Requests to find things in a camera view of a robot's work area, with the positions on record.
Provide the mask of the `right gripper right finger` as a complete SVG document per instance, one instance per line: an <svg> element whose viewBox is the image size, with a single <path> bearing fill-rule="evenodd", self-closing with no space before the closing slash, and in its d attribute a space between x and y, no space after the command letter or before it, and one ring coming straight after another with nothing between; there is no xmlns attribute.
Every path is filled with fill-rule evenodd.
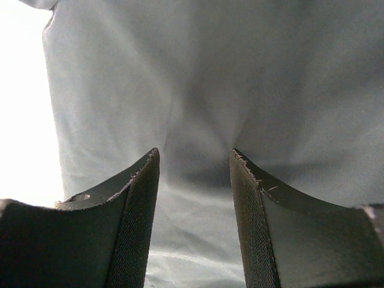
<svg viewBox="0 0 384 288"><path fill-rule="evenodd" d="M230 181L247 287L382 287L383 205L311 197L238 149Z"/></svg>

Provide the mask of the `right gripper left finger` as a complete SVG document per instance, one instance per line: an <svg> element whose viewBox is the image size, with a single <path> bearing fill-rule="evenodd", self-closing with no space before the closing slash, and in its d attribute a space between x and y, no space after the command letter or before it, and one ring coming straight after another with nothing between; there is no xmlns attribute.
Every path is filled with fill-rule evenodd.
<svg viewBox="0 0 384 288"><path fill-rule="evenodd" d="M159 177L152 149L54 208L1 200L1 286L143 287Z"/></svg>

